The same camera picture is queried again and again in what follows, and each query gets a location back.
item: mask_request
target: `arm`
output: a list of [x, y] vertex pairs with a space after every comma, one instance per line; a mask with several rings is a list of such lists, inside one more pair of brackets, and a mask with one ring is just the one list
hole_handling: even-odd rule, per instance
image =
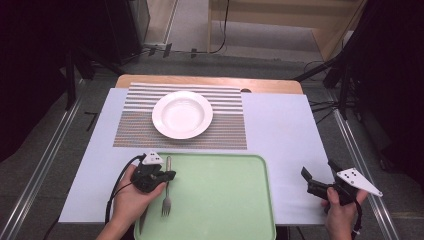
[[[134, 165], [128, 167], [117, 189], [131, 182], [131, 175], [135, 168]], [[99, 234], [97, 240], [120, 239], [131, 224], [144, 213], [149, 203], [162, 193], [165, 186], [165, 183], [161, 183], [151, 193], [142, 193], [132, 184], [123, 188], [115, 197], [112, 218]]]
[[[359, 204], [367, 198], [368, 193], [364, 190], [359, 190], [356, 195], [356, 200]], [[351, 240], [352, 222], [356, 215], [355, 203], [350, 203], [345, 206], [340, 205], [339, 194], [334, 188], [327, 189], [328, 201], [331, 208], [328, 211], [325, 227], [331, 240]]]

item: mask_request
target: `floor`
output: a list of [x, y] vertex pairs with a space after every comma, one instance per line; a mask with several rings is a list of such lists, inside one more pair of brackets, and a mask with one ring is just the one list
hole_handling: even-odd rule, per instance
[[[146, 43], [151, 46], [163, 47], [172, 43], [172, 51], [177, 53], [206, 50], [206, 19], [207, 0], [148, 0], [156, 4], [155, 11], [160, 11], [162, 19], [158, 29], [161, 32], [148, 34]], [[222, 42], [222, 24], [214, 23], [212, 48], [217, 49]], [[160, 56], [140, 56], [123, 68], [128, 73], [143, 74], [175, 74], [175, 75], [203, 75], [251, 77], [268, 79], [290, 79], [322, 63], [322, 58], [310, 29], [294, 27], [264, 26], [256, 24], [228, 23], [226, 31], [226, 45], [211, 60], [207, 56], [191, 59], [189, 54], [175, 54], [168, 58]], [[243, 58], [248, 62], [243, 65]], [[337, 88], [331, 91], [322, 87], [322, 79], [326, 73], [322, 72], [302, 82], [304, 93], [311, 101], [328, 101], [337, 98]], [[41, 239], [46, 232], [53, 229], [48, 239], [93, 239], [101, 230], [101, 225], [73, 226], [55, 225], [55, 218], [63, 207], [67, 191], [72, 184], [90, 135], [93, 116], [90, 113], [100, 112], [108, 90], [114, 86], [116, 76], [104, 69], [97, 69], [93, 81], [82, 81], [82, 101], [72, 122], [67, 126], [69, 133], [62, 139], [59, 149], [53, 154], [50, 171], [45, 176], [39, 193], [32, 204], [30, 211], [25, 212], [25, 221], [18, 223], [21, 227], [16, 239]], [[0, 181], [2, 182], [0, 225], [5, 225], [9, 211], [19, 200], [20, 194], [28, 186], [39, 159], [44, 159], [44, 151], [49, 147], [49, 141], [54, 136], [55, 129], [61, 124], [64, 116], [63, 105], [66, 95], [58, 100], [51, 111], [34, 129], [23, 144], [22, 148], [13, 157], [0, 165]], [[330, 111], [318, 111], [314, 114], [316, 120], [323, 119]], [[387, 207], [395, 230], [392, 226], [378, 222], [374, 215], [371, 200], [364, 204], [364, 211], [368, 213], [364, 219], [363, 234], [357, 239], [419, 239], [423, 235], [424, 224], [424, 197], [410, 178], [401, 173], [390, 174], [380, 169], [378, 154], [370, 142], [364, 128], [349, 112], [349, 120], [341, 124], [336, 114], [331, 114], [326, 120], [317, 124], [329, 157], [343, 159], [346, 166], [351, 166], [354, 158], [367, 160], [367, 168], [373, 180], [385, 193], [384, 207]], [[352, 145], [357, 145], [359, 152], [352, 152], [347, 145], [346, 136], [342, 127], [353, 131]], [[382, 229], [389, 228], [390, 235], [384, 235]], [[290, 239], [327, 239], [326, 231], [322, 226], [290, 227]], [[1, 239], [14, 239], [2, 236]]]

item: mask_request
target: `white tablecloth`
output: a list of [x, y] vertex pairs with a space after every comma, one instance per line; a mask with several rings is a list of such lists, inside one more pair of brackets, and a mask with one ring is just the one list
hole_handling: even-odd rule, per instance
[[306, 192], [300, 174], [305, 166], [315, 180], [334, 181], [305, 95], [242, 93], [247, 151], [116, 148], [112, 146], [127, 91], [110, 90], [59, 222], [104, 222], [106, 203], [122, 168], [134, 156], [153, 150], [259, 155], [267, 163], [275, 223], [324, 223], [321, 200]]

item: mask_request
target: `wire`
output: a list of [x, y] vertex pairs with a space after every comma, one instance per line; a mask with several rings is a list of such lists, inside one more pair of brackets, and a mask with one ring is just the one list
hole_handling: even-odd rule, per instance
[[127, 184], [126, 186], [123, 186], [122, 188], [120, 188], [117, 192], [115, 192], [116, 188], [118, 187], [119, 181], [121, 181], [122, 176], [124, 175], [125, 171], [128, 169], [128, 167], [131, 165], [132, 162], [134, 162], [137, 159], [144, 159], [146, 157], [146, 154], [143, 154], [141, 157], [140, 156], [136, 156], [133, 159], [131, 159], [124, 167], [124, 169], [122, 169], [121, 173], [119, 174], [118, 179], [116, 179], [115, 182], [115, 186], [112, 189], [112, 193], [110, 194], [110, 198], [109, 201], [106, 204], [106, 214], [105, 214], [105, 225], [109, 222], [110, 219], [110, 209], [112, 207], [112, 200], [113, 198], [116, 196], [116, 194], [121, 191], [123, 188], [127, 187], [128, 185], [132, 184]]
[[319, 111], [322, 111], [322, 110], [326, 110], [326, 109], [329, 109], [329, 108], [334, 109], [335, 106], [334, 105], [331, 105], [331, 106], [326, 106], [326, 107], [322, 107], [322, 108], [315, 108], [315, 109], [312, 109], [312, 113], [316, 113], [316, 112], [319, 112]]
[[333, 184], [333, 187], [336, 189], [341, 190], [344, 194], [346, 194], [356, 205], [356, 211], [358, 212], [358, 217], [356, 218], [356, 223], [353, 226], [353, 230], [351, 233], [352, 240], [355, 239], [356, 235], [359, 235], [359, 230], [362, 228], [362, 207], [361, 204], [359, 204], [358, 200], [356, 200], [356, 197], [353, 197], [352, 194], [350, 194], [346, 189], [340, 187], [337, 184]]
[[309, 103], [312, 103], [312, 104], [309, 104], [311, 107], [314, 107], [314, 106], [317, 106], [317, 105], [323, 105], [323, 104], [334, 104], [334, 103], [336, 103], [336, 102], [334, 102], [334, 101], [327, 101], [327, 102], [314, 102], [314, 101], [309, 101]]
[[125, 62], [123, 62], [122, 64], [121, 64], [121, 66], [124, 66], [124, 65], [127, 65], [128, 63], [130, 63], [131, 61], [133, 61], [134, 59], [136, 59], [137, 57], [139, 57], [139, 56], [141, 56], [141, 55], [144, 55], [144, 54], [146, 54], [146, 53], [149, 53], [150, 51], [142, 51], [141, 53], [139, 53], [139, 54], [136, 54], [136, 55], [134, 55], [134, 56], [131, 56], [131, 57], [129, 57], [129, 58], [127, 58], [127, 59], [125, 59], [126, 61]]
[[227, 8], [225, 10], [225, 19], [224, 19], [224, 39], [223, 39], [222, 44], [219, 47], [219, 49], [214, 51], [214, 52], [211, 52], [212, 54], [219, 52], [222, 49], [222, 47], [224, 47], [224, 45], [225, 45], [225, 41], [227, 39], [227, 20], [228, 20], [228, 8], [229, 7], [230, 7], [230, 0], [227, 0]]
[[300, 237], [302, 238], [302, 240], [305, 240], [305, 236], [303, 236], [303, 233], [302, 233], [302, 231], [300, 230], [300, 227], [299, 227], [299, 226], [296, 226], [296, 229], [297, 229], [297, 231], [299, 232]]
[[[312, 62], [307, 63], [307, 64], [303, 67], [303, 73], [306, 73], [306, 68], [307, 68], [310, 64], [312, 64], [312, 63], [321, 63], [321, 62], [323, 63], [323, 65], [324, 65], [324, 66], [326, 66], [324, 61], [312, 61]], [[317, 80], [317, 79], [313, 79], [312, 77], [309, 77], [308, 79], [309, 79], [309, 80], [312, 80], [312, 81], [319, 81], [319, 80]]]
[[56, 226], [56, 224], [59, 222], [59, 217], [60, 217], [60, 215], [54, 220], [54, 222], [52, 223], [52, 225], [50, 225], [50, 227], [47, 230], [46, 234], [44, 234], [43, 240], [47, 240], [49, 238], [49, 235], [50, 235], [51, 231]]
[[322, 120], [326, 119], [333, 112], [334, 112], [334, 109], [331, 109], [331, 111], [329, 113], [327, 113], [324, 117], [322, 117], [320, 120], [318, 120], [315, 124], [322, 122]]
[[[218, 9], [221, 9], [220, 6], [220, 1], [218, 1]], [[224, 39], [226, 38], [226, 31], [224, 31], [224, 29], [222, 29], [222, 21], [219, 21], [219, 29], [221, 30], [221, 34], [222, 36], [224, 36]], [[221, 53], [221, 55], [224, 55], [227, 52], [227, 45], [225, 45], [225, 50], [223, 53]]]
[[116, 191], [116, 193], [113, 195], [113, 198], [115, 198], [115, 197], [116, 197], [116, 195], [118, 195], [118, 193], [119, 193], [122, 189], [124, 189], [124, 188], [128, 187], [129, 185], [131, 185], [131, 184], [133, 184], [133, 183], [134, 183], [134, 182], [130, 182], [130, 183], [128, 183], [127, 185], [125, 185], [125, 186], [121, 187], [120, 189], [118, 189], [118, 191]]

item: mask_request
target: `fork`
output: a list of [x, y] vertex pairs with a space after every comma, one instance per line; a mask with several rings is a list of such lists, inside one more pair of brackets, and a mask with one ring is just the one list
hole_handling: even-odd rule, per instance
[[[171, 171], [171, 156], [166, 158], [166, 171]], [[162, 202], [162, 216], [167, 217], [171, 211], [171, 198], [169, 197], [169, 181], [166, 183], [166, 195]]]

